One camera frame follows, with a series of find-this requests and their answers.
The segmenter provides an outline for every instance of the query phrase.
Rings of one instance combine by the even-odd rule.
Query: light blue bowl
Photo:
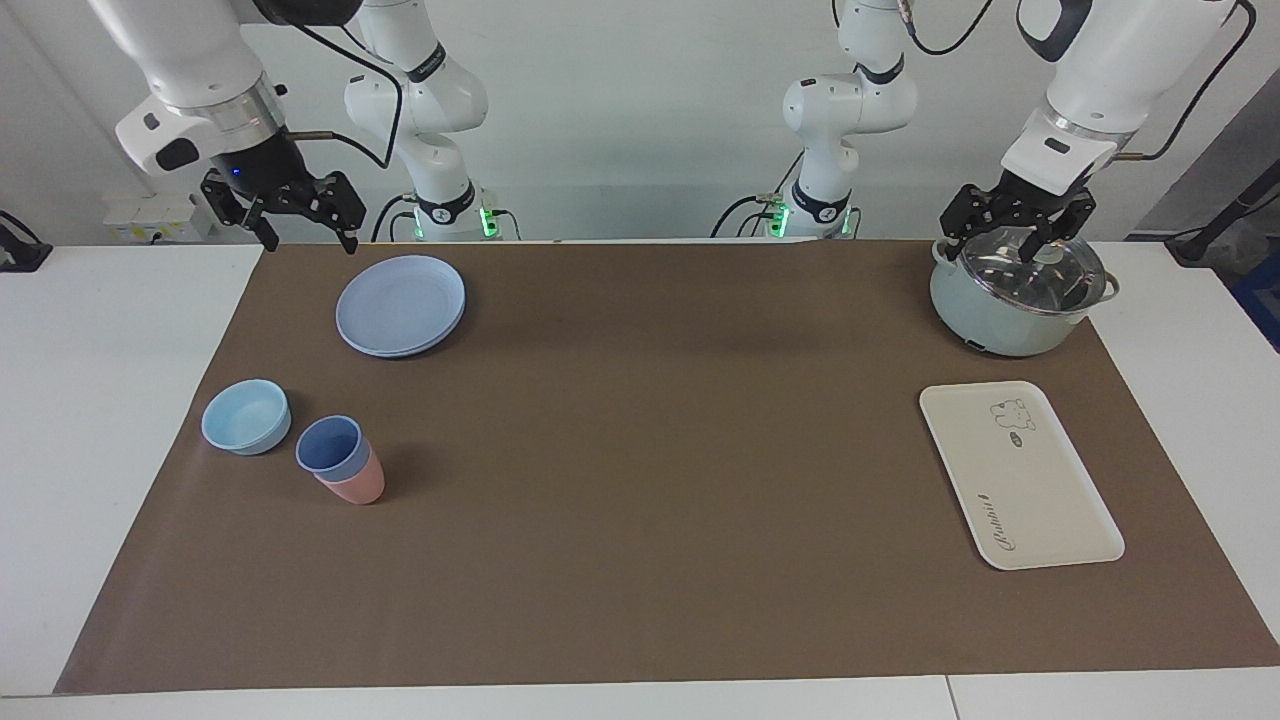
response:
[[[252,379],[218,393],[205,407],[200,432],[209,445],[236,455],[261,455],[289,432],[289,401],[280,386]]]

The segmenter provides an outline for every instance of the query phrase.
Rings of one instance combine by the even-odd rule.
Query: pot handle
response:
[[[1115,296],[1120,295],[1120,281],[1116,279],[1111,273],[1103,273],[1107,277],[1107,287],[1111,290],[1110,293],[1103,292],[1098,302],[1106,302],[1107,300],[1114,300]]]
[[[937,263],[938,265],[945,266],[945,268],[955,268],[955,263],[951,261],[951,260],[947,260],[946,255],[942,254],[942,246],[945,243],[946,243],[946,241],[943,240],[943,241],[934,242],[934,243],[931,245],[931,247],[933,250],[933,261]]]

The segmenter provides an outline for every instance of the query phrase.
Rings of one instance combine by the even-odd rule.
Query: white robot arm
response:
[[[955,243],[991,229],[1030,227],[1030,260],[1074,237],[1094,209],[1085,188],[1226,22],[1234,0],[1020,0],[1023,38],[1057,73],[1044,102],[1005,154],[1000,183],[960,190],[942,214]]]
[[[348,252],[365,206],[342,173],[315,178],[284,126],[276,88],[244,44],[248,22],[340,26],[360,0],[88,0],[147,78],[151,95],[116,126],[125,152],[161,176],[212,161],[201,190],[224,224],[274,250],[264,213],[296,214],[333,229]],[[248,201],[248,208],[239,204]]]
[[[458,146],[442,135],[484,122],[489,111],[484,86],[448,56],[421,0],[365,0],[356,20],[369,51],[407,79],[396,154],[413,181],[415,214],[424,238],[495,236],[483,190],[467,174]],[[347,86],[346,104],[347,114],[366,132],[383,137],[390,132],[396,88],[384,78],[355,78]]]
[[[897,0],[847,0],[840,45],[854,72],[805,78],[787,90],[783,117],[805,150],[800,177],[787,188],[783,234],[835,234],[858,170],[849,136],[890,132],[911,120],[918,94],[904,70],[905,41]]]

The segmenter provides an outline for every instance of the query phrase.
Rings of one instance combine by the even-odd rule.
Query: blue plate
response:
[[[443,341],[462,319],[466,287],[452,265],[426,255],[384,260],[338,299],[338,334],[374,357],[406,357]]]

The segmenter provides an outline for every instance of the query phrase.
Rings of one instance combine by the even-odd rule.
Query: brown table mat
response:
[[[403,252],[458,268],[466,316],[426,355],[358,355],[338,293]],[[931,268],[902,242],[283,247],[56,692],[1280,664],[1093,328],[978,355],[934,315]],[[248,377],[294,411],[256,459],[200,436]],[[1053,402],[1119,562],[979,559],[916,397],[1002,379]],[[374,506],[293,462],[334,413],[383,457]]]

